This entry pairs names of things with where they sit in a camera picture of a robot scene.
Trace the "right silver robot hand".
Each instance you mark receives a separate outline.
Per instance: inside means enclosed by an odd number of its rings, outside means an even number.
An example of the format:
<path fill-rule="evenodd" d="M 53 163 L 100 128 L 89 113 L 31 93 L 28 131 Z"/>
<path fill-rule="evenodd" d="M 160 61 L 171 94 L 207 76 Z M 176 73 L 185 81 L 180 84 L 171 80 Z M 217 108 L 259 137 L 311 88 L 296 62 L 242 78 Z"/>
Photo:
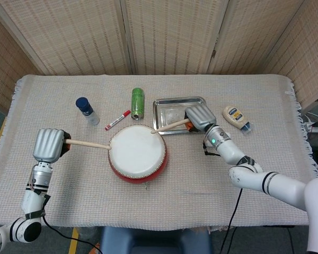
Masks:
<path fill-rule="evenodd" d="M 216 124 L 216 117 L 206 104 L 187 107 L 185 118 L 190 121 L 190 123 L 185 124 L 189 132 L 206 132 Z"/>

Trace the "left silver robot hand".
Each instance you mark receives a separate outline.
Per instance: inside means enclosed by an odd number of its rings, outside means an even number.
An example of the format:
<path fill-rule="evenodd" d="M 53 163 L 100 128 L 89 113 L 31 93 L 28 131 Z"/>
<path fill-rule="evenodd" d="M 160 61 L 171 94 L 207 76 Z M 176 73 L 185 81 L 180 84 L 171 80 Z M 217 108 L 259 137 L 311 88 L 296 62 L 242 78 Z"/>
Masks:
<path fill-rule="evenodd" d="M 65 139 L 71 139 L 71 136 L 64 130 L 40 129 L 33 150 L 36 161 L 56 162 L 70 149 L 70 145 L 64 143 Z"/>

